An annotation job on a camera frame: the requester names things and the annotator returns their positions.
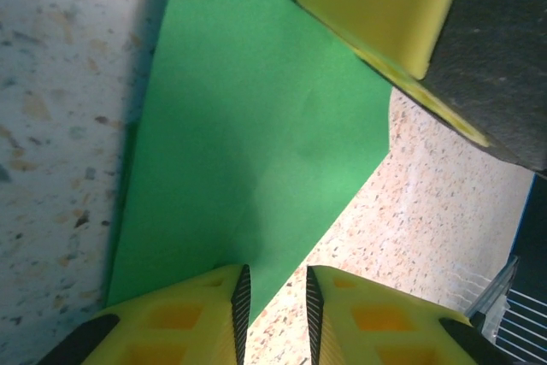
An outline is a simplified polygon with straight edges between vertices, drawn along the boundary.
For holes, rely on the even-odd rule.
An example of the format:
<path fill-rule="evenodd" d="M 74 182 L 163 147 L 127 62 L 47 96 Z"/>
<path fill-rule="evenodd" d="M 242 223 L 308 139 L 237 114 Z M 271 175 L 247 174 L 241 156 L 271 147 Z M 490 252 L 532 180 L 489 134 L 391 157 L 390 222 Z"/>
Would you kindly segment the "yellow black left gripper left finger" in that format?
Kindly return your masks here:
<path fill-rule="evenodd" d="M 37 365 L 244 365 L 248 265 L 228 265 L 109 306 Z"/>

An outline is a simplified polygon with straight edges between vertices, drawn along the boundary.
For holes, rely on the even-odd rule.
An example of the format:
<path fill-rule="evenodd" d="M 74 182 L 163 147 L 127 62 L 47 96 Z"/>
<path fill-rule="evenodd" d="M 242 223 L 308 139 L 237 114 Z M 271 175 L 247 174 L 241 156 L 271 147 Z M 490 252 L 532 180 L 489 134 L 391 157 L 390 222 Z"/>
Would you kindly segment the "blue table edge strip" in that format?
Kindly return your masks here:
<path fill-rule="evenodd" d="M 514 236 L 512 244 L 511 244 L 511 248 L 510 248 L 510 251 L 509 251 L 510 256 L 515 253 L 515 246 L 516 246 L 518 236 L 519 236 L 520 231 L 521 231 L 523 221 L 525 219 L 526 209 L 527 209 L 527 206 L 528 206 L 528 203 L 529 203 L 530 196 L 532 194 L 533 187 L 535 185 L 535 181 L 536 181 L 536 175 L 534 174 L 533 177 L 532 177 L 532 180 L 531 180 L 531 184 L 529 186 L 528 193 L 526 195 L 526 199 L 525 199 L 524 206 L 523 206 L 523 209 L 522 209 L 521 217 L 519 219 L 519 223 L 518 223 L 518 226 L 516 228 L 515 236 Z"/>

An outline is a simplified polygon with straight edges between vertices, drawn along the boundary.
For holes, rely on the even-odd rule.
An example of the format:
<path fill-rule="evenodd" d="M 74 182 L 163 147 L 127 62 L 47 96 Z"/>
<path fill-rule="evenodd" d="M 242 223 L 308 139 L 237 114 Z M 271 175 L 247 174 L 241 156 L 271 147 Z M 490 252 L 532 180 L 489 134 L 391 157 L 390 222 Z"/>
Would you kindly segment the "green paper sheet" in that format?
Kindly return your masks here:
<path fill-rule="evenodd" d="M 385 158 L 390 95 L 294 0 L 168 0 L 108 304 L 246 264 L 257 317 Z"/>

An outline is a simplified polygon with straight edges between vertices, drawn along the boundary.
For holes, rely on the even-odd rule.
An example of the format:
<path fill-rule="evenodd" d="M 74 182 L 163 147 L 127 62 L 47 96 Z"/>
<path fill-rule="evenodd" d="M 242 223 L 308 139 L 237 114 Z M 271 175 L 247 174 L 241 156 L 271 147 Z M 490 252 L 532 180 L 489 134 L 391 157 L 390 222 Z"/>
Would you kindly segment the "aluminium side rail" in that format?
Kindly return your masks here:
<path fill-rule="evenodd" d="M 488 283 L 487 287 L 466 309 L 464 315 L 472 326 L 482 332 L 487 322 L 487 316 L 500 297 L 506 297 L 513 284 L 520 258 L 510 255 L 503 268 Z"/>

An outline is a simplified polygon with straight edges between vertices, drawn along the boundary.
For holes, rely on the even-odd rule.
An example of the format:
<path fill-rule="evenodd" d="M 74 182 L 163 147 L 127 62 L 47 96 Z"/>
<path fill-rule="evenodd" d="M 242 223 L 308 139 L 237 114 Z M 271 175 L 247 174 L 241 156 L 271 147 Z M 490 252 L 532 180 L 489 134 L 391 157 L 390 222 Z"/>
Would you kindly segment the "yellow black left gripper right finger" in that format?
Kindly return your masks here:
<path fill-rule="evenodd" d="M 484 334 L 500 321 L 496 311 L 506 297 L 497 300 L 480 332 L 464 312 L 341 269 L 309 266 L 311 365 L 526 365 Z"/>

